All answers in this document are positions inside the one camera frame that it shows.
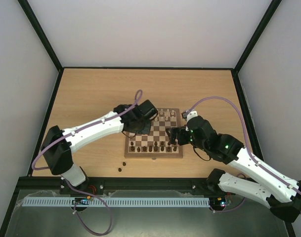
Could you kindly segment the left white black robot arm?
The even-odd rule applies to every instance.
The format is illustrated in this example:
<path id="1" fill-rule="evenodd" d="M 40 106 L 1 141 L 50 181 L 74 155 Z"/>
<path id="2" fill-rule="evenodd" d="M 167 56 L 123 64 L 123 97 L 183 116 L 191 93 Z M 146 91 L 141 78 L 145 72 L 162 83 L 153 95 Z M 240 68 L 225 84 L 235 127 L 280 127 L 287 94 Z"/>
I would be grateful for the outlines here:
<path id="1" fill-rule="evenodd" d="M 87 176 L 74 163 L 73 153 L 112 134 L 128 132 L 148 135 L 151 122 L 157 115 L 155 106 L 145 100 L 140 105 L 118 105 L 104 116 L 73 128 L 60 129 L 56 125 L 49 129 L 41 146 L 47 168 L 53 175 L 60 175 L 77 187 L 87 181 Z"/>

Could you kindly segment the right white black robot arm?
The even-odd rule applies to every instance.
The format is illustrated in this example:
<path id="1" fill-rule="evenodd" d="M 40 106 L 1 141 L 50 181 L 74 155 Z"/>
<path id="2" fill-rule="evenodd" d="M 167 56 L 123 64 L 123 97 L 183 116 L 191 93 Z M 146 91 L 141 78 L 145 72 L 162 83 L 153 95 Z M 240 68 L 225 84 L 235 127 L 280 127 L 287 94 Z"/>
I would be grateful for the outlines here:
<path id="1" fill-rule="evenodd" d="M 189 115 L 182 127 L 167 128 L 172 144 L 191 144 L 210 159 L 234 167 L 252 180 L 235 177 L 215 168 L 206 179 L 212 193 L 235 193 L 254 200 L 279 219 L 293 223 L 301 215 L 301 180 L 291 179 L 250 153 L 229 134 L 217 133 L 201 116 Z"/>

